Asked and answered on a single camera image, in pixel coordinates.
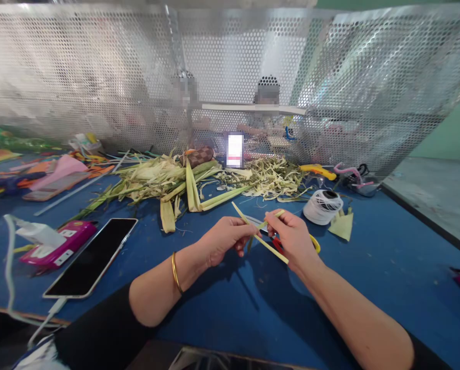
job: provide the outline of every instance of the green wall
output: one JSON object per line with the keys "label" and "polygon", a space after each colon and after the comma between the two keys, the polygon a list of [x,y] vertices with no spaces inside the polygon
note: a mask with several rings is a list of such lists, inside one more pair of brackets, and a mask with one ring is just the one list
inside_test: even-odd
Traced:
{"label": "green wall", "polygon": [[[452,0],[318,0],[317,7],[338,10],[369,10],[403,5],[456,3]],[[460,159],[460,102],[451,114],[410,154],[412,157]]]}
{"label": "green wall", "polygon": [[411,152],[410,156],[460,159],[460,102],[451,114]]}

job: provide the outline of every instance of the blurred screen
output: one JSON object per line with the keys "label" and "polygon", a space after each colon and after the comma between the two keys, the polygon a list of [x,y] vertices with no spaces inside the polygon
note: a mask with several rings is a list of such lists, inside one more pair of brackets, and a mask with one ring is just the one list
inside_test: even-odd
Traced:
{"label": "blurred screen", "polygon": [[226,149],[226,166],[230,168],[243,167],[243,148],[244,135],[243,134],[229,134],[228,144]]}

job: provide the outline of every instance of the checkered bag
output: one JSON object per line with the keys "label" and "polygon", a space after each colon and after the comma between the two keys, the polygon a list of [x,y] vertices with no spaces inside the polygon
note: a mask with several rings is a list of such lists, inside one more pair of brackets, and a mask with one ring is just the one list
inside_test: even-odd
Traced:
{"label": "checkered bag", "polygon": [[214,155],[215,152],[211,147],[203,146],[201,149],[188,154],[183,164],[185,166],[186,160],[188,160],[190,163],[190,167],[194,168],[196,166],[199,166],[200,164],[211,161]]}

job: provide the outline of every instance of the person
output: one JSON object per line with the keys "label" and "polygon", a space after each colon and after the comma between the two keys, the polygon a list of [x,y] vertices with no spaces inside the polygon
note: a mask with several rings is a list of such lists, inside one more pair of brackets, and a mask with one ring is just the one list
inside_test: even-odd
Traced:
{"label": "person", "polygon": [[[266,213],[269,235],[279,234],[289,268],[304,282],[363,369],[449,368],[324,264],[301,218],[287,211],[275,217],[278,211]],[[125,369],[183,292],[221,263],[228,250],[235,249],[243,257],[252,235],[261,236],[242,219],[220,219],[198,242],[177,252],[174,260],[169,257],[64,330],[43,339],[16,368]]]}

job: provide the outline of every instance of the gold bangle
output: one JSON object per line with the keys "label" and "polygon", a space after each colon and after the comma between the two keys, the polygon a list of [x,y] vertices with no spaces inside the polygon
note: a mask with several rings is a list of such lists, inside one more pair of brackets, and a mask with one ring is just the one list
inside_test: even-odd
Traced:
{"label": "gold bangle", "polygon": [[179,284],[179,278],[177,277],[177,269],[175,268],[175,252],[172,253],[172,272],[174,273],[174,280],[177,284],[177,288],[179,288],[180,294],[184,294],[184,291],[182,290]]}

